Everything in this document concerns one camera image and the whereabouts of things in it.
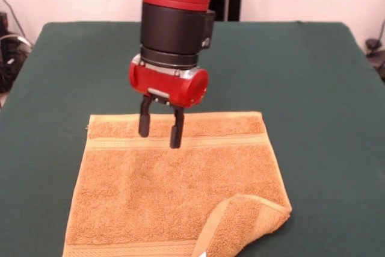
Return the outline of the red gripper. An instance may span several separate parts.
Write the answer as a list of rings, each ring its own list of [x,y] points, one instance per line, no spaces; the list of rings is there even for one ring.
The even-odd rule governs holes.
[[[163,98],[173,106],[175,122],[171,128],[170,147],[180,148],[184,124],[184,108],[199,104],[208,87],[209,75],[205,69],[168,69],[144,62],[136,55],[128,70],[130,85],[144,94],[140,105],[138,133],[148,137],[150,129],[151,96]]]

